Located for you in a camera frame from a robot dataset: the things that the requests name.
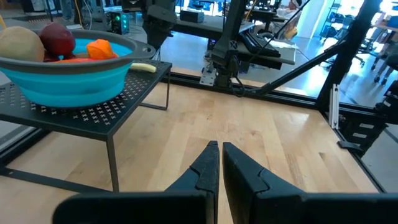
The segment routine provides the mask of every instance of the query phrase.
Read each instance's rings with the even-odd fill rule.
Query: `black cable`
[[[224,0],[224,7],[223,7],[223,31],[225,26],[225,12],[226,12],[226,0]]]
[[[233,82],[231,82],[231,90],[232,90],[233,95],[236,96],[236,97],[239,97],[239,98],[244,97],[245,94],[246,94],[246,88],[244,87],[242,81],[238,78],[237,75],[234,76],[233,78],[235,78],[236,81],[238,81],[238,83],[239,83],[239,85],[241,86],[241,89],[242,89],[242,93],[241,94],[236,93],[235,90],[234,90]]]
[[[297,16],[297,14],[298,14],[299,12],[301,12],[301,11],[303,10],[303,8],[304,8],[310,1],[311,1],[311,0],[306,1],[306,2],[304,3],[304,5],[303,5],[302,7],[300,7],[300,8],[297,10],[297,12],[296,12],[287,22],[285,22],[285,24],[278,30],[278,32],[276,32],[276,34],[278,34],[280,31],[282,31],[283,29],[285,29],[285,27]],[[273,40],[275,39],[275,36],[276,36],[276,35],[273,35],[273,36],[267,41],[267,43],[264,44],[264,46],[262,46],[262,48],[261,48],[259,51],[257,51],[257,53],[256,53],[255,55],[253,55],[253,57],[250,58],[250,60],[249,60],[248,63],[251,63],[256,57],[258,57],[258,56],[260,55],[260,52],[262,52],[262,50],[263,50],[265,47],[267,47],[271,41],[273,41]]]

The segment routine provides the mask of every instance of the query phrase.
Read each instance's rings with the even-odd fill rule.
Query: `bowl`
[[[105,39],[119,57],[63,64],[0,57],[0,71],[33,103],[55,108],[79,108],[108,101],[120,94],[133,61],[155,55],[155,48],[149,44],[121,35],[93,30],[71,31],[76,39],[74,54],[86,53],[88,43]]]

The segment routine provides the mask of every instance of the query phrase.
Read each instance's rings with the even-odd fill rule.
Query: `apple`
[[[47,24],[40,31],[39,37],[50,55],[71,57],[76,47],[72,32],[58,22]]]

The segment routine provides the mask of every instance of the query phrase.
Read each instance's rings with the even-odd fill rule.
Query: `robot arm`
[[[171,30],[177,23],[175,15],[175,0],[123,0],[123,11],[142,11],[147,43],[156,50],[160,48],[167,37],[171,37]]]

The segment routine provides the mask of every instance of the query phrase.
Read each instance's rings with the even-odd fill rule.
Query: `wooden table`
[[[167,85],[146,98],[161,103]],[[209,140],[230,141],[260,165],[307,192],[376,192],[322,115],[277,103],[177,85],[168,112],[138,108],[116,133],[122,192],[165,190]],[[100,141],[52,133],[9,166],[111,189]],[[3,223],[50,224],[55,207],[75,194],[0,177]],[[231,224],[222,170],[218,223]]]

